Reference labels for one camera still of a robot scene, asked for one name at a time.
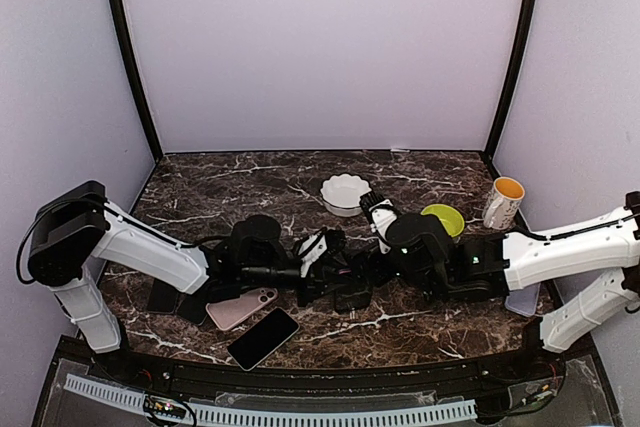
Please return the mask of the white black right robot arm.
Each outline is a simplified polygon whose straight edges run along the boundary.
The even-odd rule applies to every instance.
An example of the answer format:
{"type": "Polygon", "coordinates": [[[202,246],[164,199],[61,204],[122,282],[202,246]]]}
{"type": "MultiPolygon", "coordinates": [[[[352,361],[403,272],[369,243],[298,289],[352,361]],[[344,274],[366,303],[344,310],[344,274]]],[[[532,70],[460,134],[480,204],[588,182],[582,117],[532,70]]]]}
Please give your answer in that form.
{"type": "Polygon", "coordinates": [[[427,299],[484,301],[534,284],[598,271],[599,276],[537,324],[538,342],[510,360],[521,381],[534,379],[549,352],[575,341],[621,311],[639,309],[639,194],[613,211],[552,233],[514,229],[455,242],[433,214],[402,214],[369,191],[360,207],[380,243],[376,268],[398,275],[427,299]]]}

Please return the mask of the black phone case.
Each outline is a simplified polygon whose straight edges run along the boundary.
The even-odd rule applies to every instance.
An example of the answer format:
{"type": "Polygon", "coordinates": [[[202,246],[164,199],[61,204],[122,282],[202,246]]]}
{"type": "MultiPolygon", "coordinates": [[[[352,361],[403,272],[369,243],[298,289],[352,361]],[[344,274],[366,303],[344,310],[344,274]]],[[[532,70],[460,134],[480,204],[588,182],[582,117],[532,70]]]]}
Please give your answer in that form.
{"type": "Polygon", "coordinates": [[[333,291],[333,307],[338,314],[348,314],[367,308],[371,297],[372,287],[365,277],[343,274],[333,291]]]}

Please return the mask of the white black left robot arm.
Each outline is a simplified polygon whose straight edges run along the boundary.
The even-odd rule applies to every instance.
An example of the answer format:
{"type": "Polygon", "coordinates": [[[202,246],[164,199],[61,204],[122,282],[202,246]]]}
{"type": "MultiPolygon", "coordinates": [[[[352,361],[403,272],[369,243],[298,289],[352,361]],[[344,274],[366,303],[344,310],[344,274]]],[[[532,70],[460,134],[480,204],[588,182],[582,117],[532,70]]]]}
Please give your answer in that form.
{"type": "Polygon", "coordinates": [[[141,374],[140,359],[126,348],[124,328],[87,272],[89,258],[115,262],[184,294],[183,317],[193,320],[208,304],[236,299],[258,288],[290,289],[303,302],[323,296],[333,282],[324,268],[345,247],[339,229],[321,228],[286,251],[281,226],[267,215],[236,223],[227,235],[184,242],[135,219],[109,201],[105,186],[87,181],[42,206],[16,253],[18,280],[47,287],[120,383],[141,374]]]}

